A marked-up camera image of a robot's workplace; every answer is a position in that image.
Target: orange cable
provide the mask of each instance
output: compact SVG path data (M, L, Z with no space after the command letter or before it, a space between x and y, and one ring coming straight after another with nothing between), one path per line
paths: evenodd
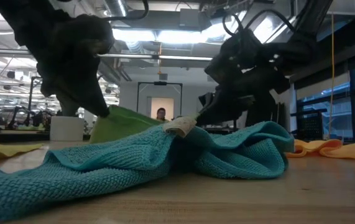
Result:
M329 139L331 139L332 132L332 109L333 109L333 87L334 87L334 15L332 13L331 18L331 30L332 30L332 89L331 89L331 103L330 103L330 112L329 112Z

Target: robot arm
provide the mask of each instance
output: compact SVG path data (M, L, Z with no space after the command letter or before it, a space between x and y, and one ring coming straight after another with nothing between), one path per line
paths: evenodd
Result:
M0 13L14 30L16 42L26 46L38 61L43 78L41 92L56 94L65 116L74 116L79 106L97 116L108 109L96 78L100 59L114 44L109 21L139 17L80 15L71 18L55 10L48 0L0 0Z
M285 76L294 68L308 65L315 59L316 33L331 3L332 0L307 0L295 27L283 15L270 9L254 16L246 27L239 23L236 34L224 26L231 37L205 68L219 86L213 93L214 97L200 97L204 108L197 118L197 125L238 119L250 107L271 111L275 100L269 91L274 89L281 94L288 90L290 83ZM261 44L254 36L249 26L264 12L279 16L293 32L287 43ZM259 116L256 122L265 120Z

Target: wooden table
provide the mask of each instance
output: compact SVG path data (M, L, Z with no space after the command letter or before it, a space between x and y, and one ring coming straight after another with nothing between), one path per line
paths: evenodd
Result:
M14 172L37 167L49 149L0 161ZM355 223L355 161L289 160L275 180L173 175L110 195L84 198L12 223Z

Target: white container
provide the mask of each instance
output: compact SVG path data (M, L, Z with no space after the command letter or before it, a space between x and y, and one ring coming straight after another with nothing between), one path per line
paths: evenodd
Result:
M51 141L82 141L84 119L67 116L52 116Z

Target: doorway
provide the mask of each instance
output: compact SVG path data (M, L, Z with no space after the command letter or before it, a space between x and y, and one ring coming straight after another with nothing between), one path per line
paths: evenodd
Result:
M175 100L173 98L158 98L158 97L148 97L150 98L150 117L157 119L157 111L159 108L165 108L166 115L165 119L171 121L174 117L174 106Z

